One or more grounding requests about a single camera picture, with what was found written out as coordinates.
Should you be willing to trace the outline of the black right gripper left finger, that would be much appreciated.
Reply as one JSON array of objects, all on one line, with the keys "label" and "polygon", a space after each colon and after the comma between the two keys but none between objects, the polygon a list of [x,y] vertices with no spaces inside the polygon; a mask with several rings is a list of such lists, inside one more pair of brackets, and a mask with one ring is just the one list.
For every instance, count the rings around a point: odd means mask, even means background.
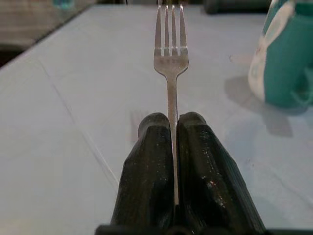
[{"label": "black right gripper left finger", "polygon": [[168,228],[174,215],[174,165],[169,120],[146,116],[124,161],[111,224]]}]

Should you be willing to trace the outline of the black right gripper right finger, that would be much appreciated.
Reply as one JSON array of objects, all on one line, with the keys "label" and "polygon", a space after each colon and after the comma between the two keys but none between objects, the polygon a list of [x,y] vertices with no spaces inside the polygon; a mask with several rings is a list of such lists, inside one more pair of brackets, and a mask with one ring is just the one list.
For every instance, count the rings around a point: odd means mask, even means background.
[{"label": "black right gripper right finger", "polygon": [[205,119],[189,112],[179,118],[179,195],[194,233],[221,228],[230,233],[264,233],[240,170]]}]

